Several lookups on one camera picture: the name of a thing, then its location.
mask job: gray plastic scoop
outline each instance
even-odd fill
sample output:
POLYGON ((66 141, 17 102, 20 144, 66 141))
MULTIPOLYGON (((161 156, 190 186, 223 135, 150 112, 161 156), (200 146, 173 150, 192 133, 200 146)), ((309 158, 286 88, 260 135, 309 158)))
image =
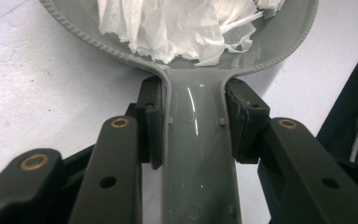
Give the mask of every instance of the gray plastic scoop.
POLYGON ((248 52, 224 53, 212 67, 182 59, 153 63, 131 54, 117 36, 100 35, 96 0, 40 1, 75 36, 165 81, 163 222, 241 223, 224 87, 232 77, 268 68, 293 53, 310 31, 318 0, 286 0, 274 18, 255 22, 248 52))

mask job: white table surface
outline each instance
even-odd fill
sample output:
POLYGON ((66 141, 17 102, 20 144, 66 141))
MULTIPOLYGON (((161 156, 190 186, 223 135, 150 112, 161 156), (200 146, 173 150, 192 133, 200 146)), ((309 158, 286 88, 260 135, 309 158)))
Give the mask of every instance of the white table surface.
MULTIPOLYGON (((309 36, 284 62, 243 77, 272 117, 316 134, 358 62, 358 1, 323 0, 309 36)), ((106 119, 136 102, 151 74, 64 30, 37 0, 0 0, 0 171, 22 152, 92 145, 106 119)), ((237 165, 243 223, 268 223, 255 165, 237 165)), ((160 170, 144 165, 144 223, 159 223, 160 170)))

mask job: white tissue paper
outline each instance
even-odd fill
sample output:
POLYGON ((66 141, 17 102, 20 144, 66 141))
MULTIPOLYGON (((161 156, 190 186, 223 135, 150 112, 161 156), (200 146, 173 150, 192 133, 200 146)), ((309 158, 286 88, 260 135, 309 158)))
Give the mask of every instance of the white tissue paper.
MULTIPOLYGON (((275 13, 284 0, 256 2, 275 13)), ((98 9, 101 34, 129 41, 132 53, 164 63, 181 56, 196 66, 218 64, 225 49, 248 50, 252 21, 263 15, 253 0, 98 0, 98 9)))

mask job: mounting hole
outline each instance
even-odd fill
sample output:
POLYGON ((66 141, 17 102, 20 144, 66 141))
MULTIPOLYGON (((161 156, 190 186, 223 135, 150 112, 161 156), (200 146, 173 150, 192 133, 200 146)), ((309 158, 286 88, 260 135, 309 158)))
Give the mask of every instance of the mounting hole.
POLYGON ((338 189, 339 184, 331 178, 322 178, 322 183, 330 189, 338 189))
POLYGON ((151 108, 154 107, 154 104, 153 104, 153 103, 147 103, 147 104, 145 105, 145 107, 146 107, 147 109, 151 109, 151 108))
POLYGON ((130 121, 127 119, 115 119, 112 121, 111 125, 114 128, 123 128, 129 125, 130 121))
POLYGON ((109 189, 113 187, 116 184, 116 179, 112 176, 107 176, 104 179, 101 180, 100 186, 103 189, 109 189))
POLYGON ((48 163, 48 155, 42 153, 34 154, 22 161, 20 168, 23 171, 33 171, 44 166, 46 163, 48 163))
POLYGON ((295 129, 297 127, 297 124, 291 121, 290 119, 281 119, 279 123, 287 129, 295 129))

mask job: white floor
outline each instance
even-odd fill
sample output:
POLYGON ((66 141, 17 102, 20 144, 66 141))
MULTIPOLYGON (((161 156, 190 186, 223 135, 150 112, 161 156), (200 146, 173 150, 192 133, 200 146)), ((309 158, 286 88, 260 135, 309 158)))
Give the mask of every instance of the white floor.
MULTIPOLYGON (((309 36, 283 63, 243 77, 272 117, 316 134, 358 62, 358 1, 323 0, 309 36)), ((103 122, 135 102, 145 71, 64 30, 37 0, 0 0, 0 171, 36 147, 64 157, 92 145, 103 122)), ((144 166, 145 224, 158 223, 159 171, 144 166)), ((268 223, 256 167, 238 165, 243 223, 268 223)))

